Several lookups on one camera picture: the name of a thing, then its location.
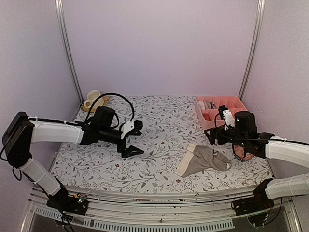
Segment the woven bamboo coaster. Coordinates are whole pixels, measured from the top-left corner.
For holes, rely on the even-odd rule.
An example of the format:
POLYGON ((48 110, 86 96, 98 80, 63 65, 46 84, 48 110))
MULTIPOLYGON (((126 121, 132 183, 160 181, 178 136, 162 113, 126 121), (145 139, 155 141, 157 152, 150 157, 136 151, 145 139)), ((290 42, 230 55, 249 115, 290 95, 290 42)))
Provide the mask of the woven bamboo coaster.
POLYGON ((108 103, 109 100, 110 100, 110 97, 109 97, 109 96, 104 96, 104 97, 100 98, 100 99, 94 104, 94 106, 91 108, 91 106, 92 106, 92 104, 94 103, 95 100, 96 100, 96 98, 87 98, 87 100, 85 100, 84 103, 82 104, 81 109, 82 109, 84 112, 91 112, 91 113, 94 113, 98 107, 106 106, 107 103, 108 103))

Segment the aluminium frame post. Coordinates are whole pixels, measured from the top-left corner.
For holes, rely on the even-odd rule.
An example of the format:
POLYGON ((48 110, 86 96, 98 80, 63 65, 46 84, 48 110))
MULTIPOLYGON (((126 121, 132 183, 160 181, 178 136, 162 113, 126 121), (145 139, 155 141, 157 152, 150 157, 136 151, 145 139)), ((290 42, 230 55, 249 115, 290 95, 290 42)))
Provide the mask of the aluminium frame post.
POLYGON ((70 75, 73 81, 73 86, 74 86, 74 89, 76 91, 79 101, 82 102, 84 98, 83 98, 81 86, 78 80, 76 68, 74 65, 72 51, 70 48, 69 36, 67 32, 64 8, 63 8, 63 1, 55 0, 55 7, 56 7, 56 15, 57 15, 57 20, 58 20, 59 29, 60 29, 60 35, 61 35, 61 39, 63 42, 63 47, 64 47, 70 75))
POLYGON ((247 59, 247 63, 245 66, 245 71, 244 75, 242 78, 242 82, 240 85, 240 90, 238 97, 243 100, 246 88, 248 86, 249 78, 251 75, 252 67, 253 67, 253 62, 254 62, 254 57, 256 53, 256 49, 258 46, 258 41, 259 41, 259 36, 262 28, 262 23, 263 23, 263 16, 264 16, 264 10, 265 10, 265 0, 258 0, 257 1, 257 8, 256 8, 256 16, 255 16, 255 22, 254 22, 254 27, 253 27, 253 35, 252 35, 252 41, 249 49, 249 55, 247 59))

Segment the floral tablecloth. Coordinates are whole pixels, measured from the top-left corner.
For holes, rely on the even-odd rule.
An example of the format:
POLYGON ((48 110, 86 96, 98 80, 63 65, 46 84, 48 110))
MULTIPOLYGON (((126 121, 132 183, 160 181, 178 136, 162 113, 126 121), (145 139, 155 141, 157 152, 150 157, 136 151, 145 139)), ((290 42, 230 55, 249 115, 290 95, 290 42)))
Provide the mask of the floral tablecloth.
POLYGON ((63 184, 103 191, 165 194, 250 187, 271 177, 264 159, 241 161, 229 144, 215 146, 231 161, 229 170, 209 168, 186 178, 174 173, 189 143, 209 145, 195 112, 194 97, 111 97, 108 106, 117 112, 120 122, 129 120, 132 112, 143 122, 142 135, 129 137, 127 144, 144 153, 124 159, 110 143, 65 143, 51 169, 63 184))

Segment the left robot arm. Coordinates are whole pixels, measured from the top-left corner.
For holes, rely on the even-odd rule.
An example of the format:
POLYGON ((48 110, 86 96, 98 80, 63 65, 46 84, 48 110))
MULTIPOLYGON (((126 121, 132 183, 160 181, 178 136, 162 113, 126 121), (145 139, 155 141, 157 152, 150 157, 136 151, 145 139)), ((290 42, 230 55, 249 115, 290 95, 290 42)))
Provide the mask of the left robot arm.
POLYGON ((78 208, 87 208, 87 196, 70 196, 60 179, 40 163, 45 158, 33 152, 44 152, 63 143, 92 145, 103 141, 115 145, 121 157, 129 158, 143 153, 137 147, 127 146, 126 141, 127 137, 140 136, 142 127, 143 123, 133 118, 120 123, 117 113, 108 107, 99 107, 93 116, 74 122, 40 119, 18 112, 2 137, 0 157, 43 191, 49 207, 77 212, 78 208))

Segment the white item in tray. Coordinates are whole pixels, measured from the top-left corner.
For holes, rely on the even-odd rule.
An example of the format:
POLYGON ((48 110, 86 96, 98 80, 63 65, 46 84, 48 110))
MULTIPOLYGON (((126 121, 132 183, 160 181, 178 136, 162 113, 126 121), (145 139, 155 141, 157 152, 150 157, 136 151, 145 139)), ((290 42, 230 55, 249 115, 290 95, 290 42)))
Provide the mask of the white item in tray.
POLYGON ((205 110, 205 104, 203 101, 197 101, 197 105, 199 106, 200 110, 205 110))

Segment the cream ceramic mug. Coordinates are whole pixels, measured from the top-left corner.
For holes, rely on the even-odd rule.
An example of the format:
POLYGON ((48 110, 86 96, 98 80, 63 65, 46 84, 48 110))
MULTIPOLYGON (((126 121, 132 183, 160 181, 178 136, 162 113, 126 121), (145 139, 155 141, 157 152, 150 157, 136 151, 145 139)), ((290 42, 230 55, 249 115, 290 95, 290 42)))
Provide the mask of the cream ceramic mug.
POLYGON ((100 92, 98 90, 92 90, 87 94, 86 100, 83 103, 83 106, 86 109, 89 109, 94 101, 100 96, 100 92))

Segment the front aluminium rail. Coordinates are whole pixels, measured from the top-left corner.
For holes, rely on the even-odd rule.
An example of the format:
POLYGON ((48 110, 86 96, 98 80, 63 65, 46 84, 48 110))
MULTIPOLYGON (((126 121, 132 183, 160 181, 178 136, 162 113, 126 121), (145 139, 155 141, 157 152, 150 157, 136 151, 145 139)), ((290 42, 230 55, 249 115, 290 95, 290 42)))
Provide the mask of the front aluminium rail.
POLYGON ((276 200, 268 223, 253 225, 261 212, 236 215, 231 205, 251 197, 252 187, 211 192, 142 194, 68 187, 70 194, 82 193, 89 205, 84 216, 72 215, 75 231, 107 232, 300 232, 291 198, 276 200))

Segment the grey boxer briefs white trim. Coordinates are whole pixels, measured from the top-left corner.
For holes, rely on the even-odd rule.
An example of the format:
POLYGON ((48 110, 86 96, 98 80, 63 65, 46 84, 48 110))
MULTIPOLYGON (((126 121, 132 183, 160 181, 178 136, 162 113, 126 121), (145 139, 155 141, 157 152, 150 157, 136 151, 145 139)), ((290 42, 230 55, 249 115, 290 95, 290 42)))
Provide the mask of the grey boxer briefs white trim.
POLYGON ((215 103, 215 101, 213 99, 211 100, 204 100, 204 105, 205 105, 205 108, 206 109, 217 109, 218 106, 217 104, 215 103))

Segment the right aluminium frame post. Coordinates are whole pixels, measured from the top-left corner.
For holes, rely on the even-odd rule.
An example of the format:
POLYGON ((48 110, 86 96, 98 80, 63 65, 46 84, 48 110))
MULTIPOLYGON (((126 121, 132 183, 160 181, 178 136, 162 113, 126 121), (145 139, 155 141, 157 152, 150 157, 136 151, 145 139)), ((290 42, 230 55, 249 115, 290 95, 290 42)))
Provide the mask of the right aluminium frame post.
POLYGON ((263 23, 263 16, 264 16, 264 10, 265 10, 265 0, 258 0, 257 1, 257 8, 256 8, 256 16, 255 16, 255 22, 254 22, 254 27, 253 27, 253 35, 252 35, 252 41, 249 49, 249 55, 247 59, 247 63, 245 66, 245 71, 244 75, 242 78, 242 82, 240 85, 240 90, 238 97, 243 100, 246 88, 248 86, 249 78, 251 75, 252 67, 253 67, 253 62, 254 62, 254 57, 256 53, 256 49, 258 46, 258 41, 259 41, 259 36, 262 28, 262 23, 263 23))

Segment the red patterned bowl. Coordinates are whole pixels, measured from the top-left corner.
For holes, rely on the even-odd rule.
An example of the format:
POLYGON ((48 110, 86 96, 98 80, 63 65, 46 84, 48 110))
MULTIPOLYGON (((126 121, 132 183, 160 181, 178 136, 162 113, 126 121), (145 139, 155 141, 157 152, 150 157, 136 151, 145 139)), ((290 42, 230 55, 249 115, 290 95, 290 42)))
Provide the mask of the red patterned bowl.
POLYGON ((253 154, 245 152, 245 149, 238 145, 233 145, 233 153, 240 160, 251 160, 254 158, 253 154))

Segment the pink divided organizer tray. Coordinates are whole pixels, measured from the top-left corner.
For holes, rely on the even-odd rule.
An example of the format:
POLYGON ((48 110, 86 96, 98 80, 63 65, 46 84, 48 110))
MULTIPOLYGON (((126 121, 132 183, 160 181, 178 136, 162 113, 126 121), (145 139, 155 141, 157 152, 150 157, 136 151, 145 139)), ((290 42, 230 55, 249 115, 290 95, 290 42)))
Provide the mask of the pink divided organizer tray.
POLYGON ((203 130, 207 130, 210 128, 215 127, 214 119, 215 116, 219 113, 218 108, 217 109, 205 109, 200 110, 199 106, 197 105, 197 101, 203 101, 204 100, 211 100, 213 99, 215 103, 217 104, 218 108, 219 106, 225 105, 233 114, 235 115, 236 112, 239 111, 247 111, 247 108, 242 103, 239 97, 237 96, 197 96, 195 97, 195 110, 198 117, 198 120, 200 122, 200 125, 203 130), (204 113, 209 114, 211 121, 206 121, 203 118, 204 113))

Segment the taupe underwear cream waistband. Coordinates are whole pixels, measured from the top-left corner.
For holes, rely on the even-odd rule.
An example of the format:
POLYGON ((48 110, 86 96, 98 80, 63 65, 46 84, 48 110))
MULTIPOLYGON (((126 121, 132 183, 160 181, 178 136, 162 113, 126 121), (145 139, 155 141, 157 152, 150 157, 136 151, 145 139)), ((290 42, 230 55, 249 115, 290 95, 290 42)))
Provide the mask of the taupe underwear cream waistband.
POLYGON ((187 152, 183 155, 174 173, 185 178, 209 168, 217 171, 227 171, 231 166, 231 161, 218 150, 189 143, 187 152))

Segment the red item in tray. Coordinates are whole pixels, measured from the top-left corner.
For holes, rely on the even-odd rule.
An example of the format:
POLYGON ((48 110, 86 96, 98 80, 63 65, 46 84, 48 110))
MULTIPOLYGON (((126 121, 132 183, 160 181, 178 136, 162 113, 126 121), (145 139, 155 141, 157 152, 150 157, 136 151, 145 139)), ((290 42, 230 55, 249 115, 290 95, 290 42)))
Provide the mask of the red item in tray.
POLYGON ((204 113, 204 114, 202 114, 202 115, 203 115, 203 118, 204 118, 206 121, 211 121, 209 114, 204 113))

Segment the left aluminium frame post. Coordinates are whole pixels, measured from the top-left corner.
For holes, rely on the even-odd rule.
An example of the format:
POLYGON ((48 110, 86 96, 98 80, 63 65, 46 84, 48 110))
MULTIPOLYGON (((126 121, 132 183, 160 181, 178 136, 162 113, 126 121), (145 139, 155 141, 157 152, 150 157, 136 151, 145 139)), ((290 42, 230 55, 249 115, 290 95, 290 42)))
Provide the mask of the left aluminium frame post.
POLYGON ((63 42, 63 47, 64 47, 70 75, 73 81, 73 86, 74 86, 74 89, 76 91, 79 101, 82 102, 84 98, 83 98, 81 86, 78 80, 76 68, 74 65, 72 51, 70 48, 69 36, 67 32, 64 8, 63 8, 63 1, 55 0, 55 7, 56 7, 56 15, 57 15, 57 20, 58 20, 59 29, 60 29, 60 35, 61 35, 61 39, 63 42))

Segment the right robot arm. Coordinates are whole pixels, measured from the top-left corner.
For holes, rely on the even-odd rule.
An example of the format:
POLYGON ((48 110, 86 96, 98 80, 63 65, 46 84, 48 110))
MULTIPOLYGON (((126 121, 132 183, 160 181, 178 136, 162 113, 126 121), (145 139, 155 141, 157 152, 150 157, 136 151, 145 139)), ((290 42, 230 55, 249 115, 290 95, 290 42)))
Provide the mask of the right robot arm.
MULTIPOLYGON (((306 168, 309 166, 307 143, 284 139, 272 133, 259 133, 253 113, 239 111, 232 114, 225 109, 219 110, 217 116, 224 124, 204 131, 210 144, 231 143, 233 147, 243 148, 244 154, 250 153, 262 159, 282 160, 306 168)), ((282 179, 269 178, 254 189, 252 197, 235 200, 232 208, 239 216, 272 208, 275 199, 308 193, 308 173, 282 179)))

